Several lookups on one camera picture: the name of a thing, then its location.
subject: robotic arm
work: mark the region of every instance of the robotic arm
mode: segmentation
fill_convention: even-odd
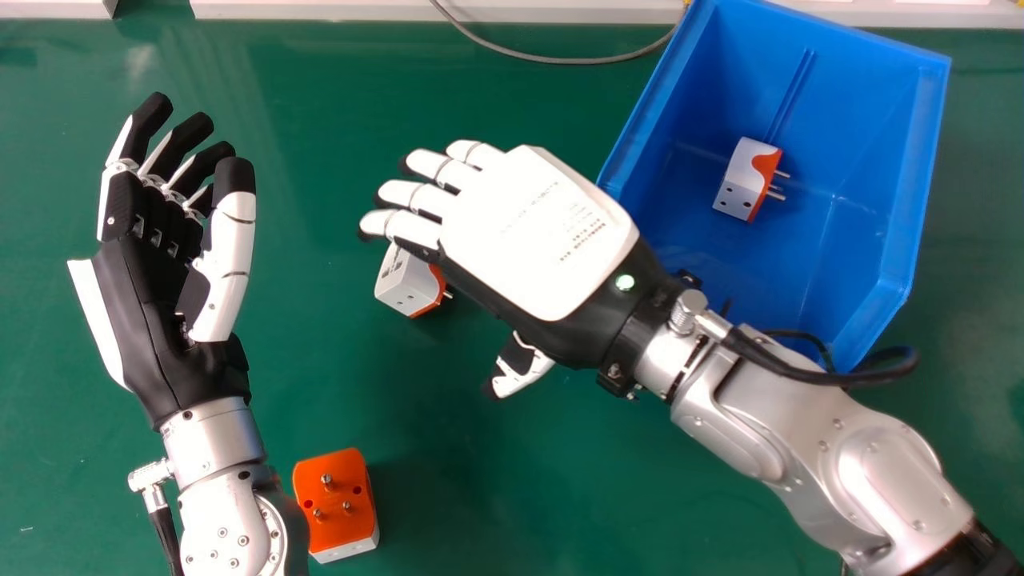
[[[775,492],[856,574],[1024,574],[928,443],[844,390],[904,375],[915,356],[828,374],[730,324],[692,279],[665,273],[622,207],[543,149],[459,140],[406,165],[427,181],[386,182],[359,235],[436,264],[514,328],[486,386],[495,397],[555,363],[596,368],[615,396],[660,398],[676,425]]]
[[[253,167],[224,141],[182,162],[213,132],[203,113],[146,158],[172,110],[154,93],[128,117],[100,179],[99,251],[68,262],[108,372],[138,398],[167,451],[128,485],[172,575],[305,575],[308,527],[266,464],[231,332],[252,261]],[[162,488],[171,479],[180,544]]]

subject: green table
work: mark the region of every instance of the green table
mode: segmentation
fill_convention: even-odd
[[[485,28],[575,54],[660,33]],[[916,288],[885,337],[925,360],[858,397],[930,439],[1021,554],[1024,39],[887,34],[950,54],[954,72]],[[834,574],[768,490],[652,399],[556,370],[492,403],[479,385],[503,326],[468,302],[411,323],[372,296],[384,246],[356,242],[355,222],[398,158],[457,137],[528,141],[596,176],[654,64],[551,68],[442,25],[196,23],[127,0],[112,23],[0,23],[0,573],[166,573],[125,484],[159,438],[106,376],[65,269],[94,250],[124,115],[159,89],[175,118],[207,111],[257,167],[238,332],[272,461],[286,479],[348,446],[371,463],[380,549],[313,574]]]

